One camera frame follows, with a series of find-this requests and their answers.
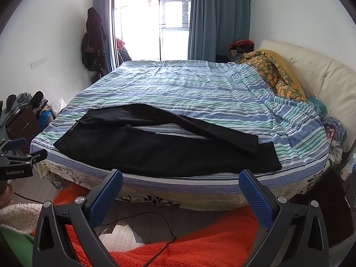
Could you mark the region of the black pants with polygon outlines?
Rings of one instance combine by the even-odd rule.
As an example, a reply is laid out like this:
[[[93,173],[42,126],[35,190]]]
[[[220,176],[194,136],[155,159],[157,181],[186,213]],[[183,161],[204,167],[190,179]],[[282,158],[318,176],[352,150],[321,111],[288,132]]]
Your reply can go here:
[[[89,166],[153,178],[282,168],[273,143],[257,135],[147,104],[90,109],[54,146]]]

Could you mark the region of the dark brown side cabinet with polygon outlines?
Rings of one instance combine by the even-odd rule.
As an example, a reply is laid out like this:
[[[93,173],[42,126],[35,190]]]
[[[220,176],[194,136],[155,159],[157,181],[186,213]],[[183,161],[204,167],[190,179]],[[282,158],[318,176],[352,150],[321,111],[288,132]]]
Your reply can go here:
[[[31,141],[42,131],[31,106],[23,108],[10,118],[5,129],[10,139],[25,138],[26,143],[19,148],[23,154],[30,152]]]

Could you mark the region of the white fleece sleeve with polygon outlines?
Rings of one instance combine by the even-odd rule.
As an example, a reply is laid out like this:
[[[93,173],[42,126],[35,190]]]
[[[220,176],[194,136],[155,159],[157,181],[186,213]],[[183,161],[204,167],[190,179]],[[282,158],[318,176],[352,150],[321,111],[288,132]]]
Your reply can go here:
[[[31,234],[37,227],[41,204],[18,203],[1,209],[1,227],[20,234]]]

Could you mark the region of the clothes pile on cabinet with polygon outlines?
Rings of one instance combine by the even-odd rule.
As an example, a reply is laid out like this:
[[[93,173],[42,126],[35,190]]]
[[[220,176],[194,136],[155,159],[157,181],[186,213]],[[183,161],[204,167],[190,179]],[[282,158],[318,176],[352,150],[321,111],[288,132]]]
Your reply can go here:
[[[26,107],[30,107],[41,130],[44,130],[53,119],[48,100],[41,91],[37,91],[34,95],[24,92],[8,96],[5,108],[1,112],[1,127],[10,123],[10,120],[14,119]]]

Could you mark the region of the orange fleece trousers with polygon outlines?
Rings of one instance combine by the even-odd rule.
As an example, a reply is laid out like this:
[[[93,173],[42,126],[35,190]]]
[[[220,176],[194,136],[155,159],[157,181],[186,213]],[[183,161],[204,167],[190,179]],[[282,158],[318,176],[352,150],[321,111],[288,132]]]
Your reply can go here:
[[[173,243],[152,243],[126,252],[113,251],[110,255],[118,266],[143,266],[166,248],[151,266],[242,266],[252,250],[257,228],[252,209],[243,207]]]

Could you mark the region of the blue grey clothes by headboard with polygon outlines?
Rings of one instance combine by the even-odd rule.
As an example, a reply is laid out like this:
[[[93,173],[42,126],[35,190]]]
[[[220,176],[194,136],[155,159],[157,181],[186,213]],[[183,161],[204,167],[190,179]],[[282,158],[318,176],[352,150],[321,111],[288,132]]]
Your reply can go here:
[[[337,165],[342,161],[343,144],[347,138],[346,128],[335,117],[322,118],[329,143],[330,165]]]

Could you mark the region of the orange patterned yellow quilt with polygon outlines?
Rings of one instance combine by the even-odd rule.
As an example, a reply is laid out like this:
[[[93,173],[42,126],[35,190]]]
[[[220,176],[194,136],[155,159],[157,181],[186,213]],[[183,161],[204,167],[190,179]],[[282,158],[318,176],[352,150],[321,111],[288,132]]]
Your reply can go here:
[[[253,67],[275,95],[296,101],[307,100],[296,75],[275,51],[259,49],[243,54],[237,64],[247,64]]]

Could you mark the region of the cream padded headboard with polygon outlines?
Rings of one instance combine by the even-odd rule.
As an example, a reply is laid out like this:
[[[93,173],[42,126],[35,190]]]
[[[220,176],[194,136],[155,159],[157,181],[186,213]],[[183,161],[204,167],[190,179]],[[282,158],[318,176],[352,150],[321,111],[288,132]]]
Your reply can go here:
[[[344,152],[355,144],[355,71],[321,53],[285,42],[264,39],[261,49],[278,53],[288,63],[305,93],[326,106],[328,115],[346,128]]]

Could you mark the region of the red black clothes pile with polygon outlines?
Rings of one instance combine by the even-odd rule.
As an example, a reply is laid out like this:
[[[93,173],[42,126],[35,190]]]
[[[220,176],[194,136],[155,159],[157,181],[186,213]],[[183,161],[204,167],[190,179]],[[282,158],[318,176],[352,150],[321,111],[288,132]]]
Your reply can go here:
[[[232,61],[239,60],[243,54],[254,51],[255,44],[250,40],[237,40],[229,45],[229,52],[232,56]]]

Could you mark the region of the glass balcony door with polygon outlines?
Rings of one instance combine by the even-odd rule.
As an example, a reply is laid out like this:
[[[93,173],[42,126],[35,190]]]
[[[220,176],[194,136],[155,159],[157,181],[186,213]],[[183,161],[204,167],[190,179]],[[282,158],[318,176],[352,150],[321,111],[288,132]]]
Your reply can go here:
[[[191,0],[112,0],[115,63],[186,60]]]

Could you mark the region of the blue curtain right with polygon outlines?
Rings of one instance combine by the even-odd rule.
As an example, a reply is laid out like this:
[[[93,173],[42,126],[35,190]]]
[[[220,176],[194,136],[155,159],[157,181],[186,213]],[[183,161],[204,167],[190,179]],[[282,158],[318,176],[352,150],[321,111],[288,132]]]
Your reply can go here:
[[[247,40],[249,30],[250,0],[191,0],[188,58],[229,57],[229,45]]]

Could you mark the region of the white wall switch panel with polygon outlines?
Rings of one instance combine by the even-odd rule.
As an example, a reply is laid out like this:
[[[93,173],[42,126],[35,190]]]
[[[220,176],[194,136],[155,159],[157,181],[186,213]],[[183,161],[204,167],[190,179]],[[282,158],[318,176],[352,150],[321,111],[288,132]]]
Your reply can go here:
[[[34,68],[46,63],[47,61],[48,61],[48,57],[44,56],[36,61],[31,62],[30,67],[31,67],[31,69],[34,69]]]

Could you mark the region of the dark coats hanging on wall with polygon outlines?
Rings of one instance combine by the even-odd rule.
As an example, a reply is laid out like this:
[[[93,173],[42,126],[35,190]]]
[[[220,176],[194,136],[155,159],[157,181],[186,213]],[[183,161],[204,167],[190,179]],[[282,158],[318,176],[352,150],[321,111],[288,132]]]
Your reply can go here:
[[[88,71],[99,77],[106,70],[106,52],[104,43],[107,39],[102,20],[97,11],[91,7],[87,10],[86,32],[81,41],[82,63]]]

